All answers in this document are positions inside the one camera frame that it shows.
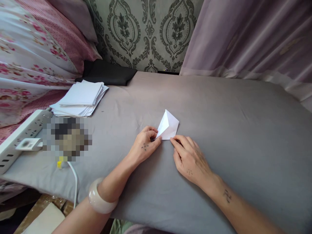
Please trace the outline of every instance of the purple curtain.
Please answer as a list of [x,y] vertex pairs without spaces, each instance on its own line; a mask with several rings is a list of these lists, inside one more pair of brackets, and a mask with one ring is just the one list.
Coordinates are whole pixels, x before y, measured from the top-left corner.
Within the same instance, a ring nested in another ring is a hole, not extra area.
[[312,111],[312,1],[205,0],[180,75],[269,81]]

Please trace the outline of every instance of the white bangle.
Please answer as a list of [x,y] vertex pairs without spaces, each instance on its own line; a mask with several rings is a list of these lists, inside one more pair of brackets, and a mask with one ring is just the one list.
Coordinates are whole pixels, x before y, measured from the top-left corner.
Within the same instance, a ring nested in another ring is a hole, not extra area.
[[109,203],[109,202],[104,201],[100,197],[100,195],[98,194],[97,186],[99,185],[99,183],[103,181],[103,179],[104,178],[96,179],[91,184],[89,188],[89,202],[96,212],[101,213],[101,214],[108,214],[115,209],[115,207],[117,206],[118,200],[113,203]]

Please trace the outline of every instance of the wallpaper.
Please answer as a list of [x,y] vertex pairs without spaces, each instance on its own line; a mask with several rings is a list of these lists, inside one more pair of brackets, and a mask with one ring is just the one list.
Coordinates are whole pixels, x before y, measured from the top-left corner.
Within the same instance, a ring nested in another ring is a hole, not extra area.
[[203,0],[84,0],[104,60],[179,72]]

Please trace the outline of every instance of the forearm tattoo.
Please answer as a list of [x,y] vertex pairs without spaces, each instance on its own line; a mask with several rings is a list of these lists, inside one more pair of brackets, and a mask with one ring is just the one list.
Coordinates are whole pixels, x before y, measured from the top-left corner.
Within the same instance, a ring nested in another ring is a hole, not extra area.
[[141,149],[144,148],[144,150],[146,151],[146,147],[148,147],[149,145],[145,145],[145,143],[143,144],[143,146],[141,147]]
[[227,198],[227,202],[230,203],[232,196],[228,193],[227,190],[224,190],[223,196],[224,196],[224,195],[225,195],[226,198]]

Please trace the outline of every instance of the gray bed sheet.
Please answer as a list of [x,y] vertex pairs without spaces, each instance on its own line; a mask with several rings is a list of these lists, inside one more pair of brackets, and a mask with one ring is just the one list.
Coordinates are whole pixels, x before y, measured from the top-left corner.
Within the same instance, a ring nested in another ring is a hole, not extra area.
[[[312,231],[312,114],[266,82],[137,72],[111,86],[91,121],[93,144],[73,162],[78,201],[128,153],[165,109],[192,137],[212,170],[286,233]],[[173,233],[235,233],[216,205],[183,178],[163,141],[131,175],[113,217]],[[3,179],[73,200],[74,176],[44,152],[24,152]]]

